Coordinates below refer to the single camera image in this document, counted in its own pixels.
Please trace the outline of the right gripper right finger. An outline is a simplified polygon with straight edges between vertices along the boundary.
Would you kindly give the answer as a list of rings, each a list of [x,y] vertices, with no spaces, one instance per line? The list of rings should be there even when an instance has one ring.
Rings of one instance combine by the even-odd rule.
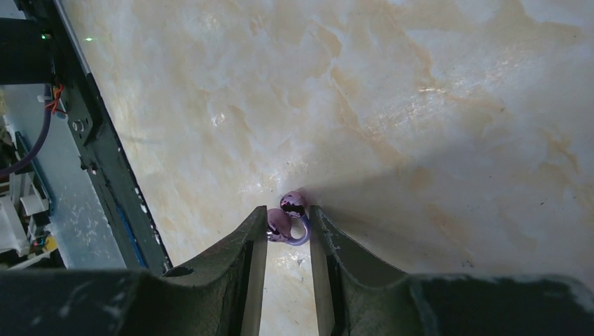
[[[320,335],[592,335],[593,293],[552,274],[411,274],[310,209]]]

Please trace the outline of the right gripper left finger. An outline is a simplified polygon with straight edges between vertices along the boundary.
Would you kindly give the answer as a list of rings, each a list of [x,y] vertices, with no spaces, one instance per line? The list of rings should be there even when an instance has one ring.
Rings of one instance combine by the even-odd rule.
[[[140,269],[1,273],[2,335],[257,335],[267,210],[162,276]]]

